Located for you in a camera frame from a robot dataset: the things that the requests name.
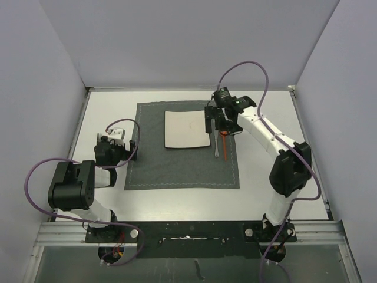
gray floor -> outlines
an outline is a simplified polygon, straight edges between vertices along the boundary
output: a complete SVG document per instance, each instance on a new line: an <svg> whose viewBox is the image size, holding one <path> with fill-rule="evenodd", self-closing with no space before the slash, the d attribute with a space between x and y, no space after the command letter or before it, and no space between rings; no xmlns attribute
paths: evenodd
<svg viewBox="0 0 377 283"><path fill-rule="evenodd" d="M100 267L96 247L46 247L37 283L59 282L258 282L259 260L240 257L199 259L138 259L122 267ZM292 282L348 282L337 245L287 246L282 262ZM265 266L265 282L288 282L274 265Z"/></svg>

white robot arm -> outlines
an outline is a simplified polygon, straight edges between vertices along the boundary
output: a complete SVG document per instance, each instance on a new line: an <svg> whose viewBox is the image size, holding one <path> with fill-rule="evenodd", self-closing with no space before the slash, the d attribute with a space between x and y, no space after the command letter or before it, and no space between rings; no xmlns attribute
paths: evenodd
<svg viewBox="0 0 377 283"><path fill-rule="evenodd" d="M285 136L262 115L264 122L275 132L275 135L272 135L261 122L256 103L251 98L232 97L226 87L215 91L213 97L216 107L205 108L206 128L210 119L217 119L220 131L234 134L245 130L266 149L274 161L269 176L274 192L266 217L273 226L280 225L284 221L291 201L297 197L311 175L303 163L286 146L276 140L276 136L300 153L308 164L312 164L310 146L307 143L298 144Z"/></svg>

stitched edge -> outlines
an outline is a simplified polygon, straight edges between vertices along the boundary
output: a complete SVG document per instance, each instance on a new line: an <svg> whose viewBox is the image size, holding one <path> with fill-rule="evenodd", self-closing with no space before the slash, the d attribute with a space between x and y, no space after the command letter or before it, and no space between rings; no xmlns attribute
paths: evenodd
<svg viewBox="0 0 377 283"><path fill-rule="evenodd" d="M203 104L202 102L192 102L192 101L182 101L182 102L175 102L175 103L153 103L153 104L141 104L140 103L140 108L138 111L138 117L137 117L137 122L140 123L141 119L141 108L143 106L159 106L159 105L172 105L172 104L184 104L184 103L191 103L191 104ZM160 184L134 184L131 185L131 177L132 177L132 170L134 168L134 162L131 163L131 170L130 170L130 177L128 178L128 185L129 187L143 187L143 186L162 186L162 185L213 185L213 186L232 186L236 184L236 176L234 174L234 162L233 162L233 143L232 143L232 138L229 139L230 142L230 158L232 160L232 175L233 175L233 183L231 184L218 184L218 183L160 183Z"/></svg>

gray placemat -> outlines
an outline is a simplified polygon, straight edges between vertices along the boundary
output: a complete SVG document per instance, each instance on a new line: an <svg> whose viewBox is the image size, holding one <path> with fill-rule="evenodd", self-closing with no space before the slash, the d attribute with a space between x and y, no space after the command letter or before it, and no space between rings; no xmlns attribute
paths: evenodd
<svg viewBox="0 0 377 283"><path fill-rule="evenodd" d="M211 146L195 149L167 149L165 111L204 110L207 101L171 101L137 104L136 121L141 127L136 162L127 167L125 190L205 187L239 189L240 180L234 137L226 137L224 160L222 137L219 136L219 158L214 156L214 134ZM134 127L133 140L137 137Z"/></svg>

table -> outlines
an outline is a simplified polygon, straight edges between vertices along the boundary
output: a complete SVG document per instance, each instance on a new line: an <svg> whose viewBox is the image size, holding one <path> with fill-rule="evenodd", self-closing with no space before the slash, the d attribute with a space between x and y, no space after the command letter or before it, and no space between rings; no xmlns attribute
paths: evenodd
<svg viewBox="0 0 377 283"><path fill-rule="evenodd" d="M234 96L248 95L257 104L261 91L234 91ZM175 100L209 100L211 91L95 91L89 102L74 150L77 161L94 159L93 148L98 132L121 118L135 118L137 103ZM262 106L265 114L282 132L297 142L304 141L299 121L288 91L270 91ZM131 139L132 122L117 124ZM156 189L124 191L127 165L117 169L114 187L95 190L95 198L112 209L119 221L232 221L261 220L267 211L273 189L269 173L273 160L248 133L236 136L240 189ZM300 197L317 194L311 179ZM328 219L323 199L297 202L291 212L293 220Z"/></svg>

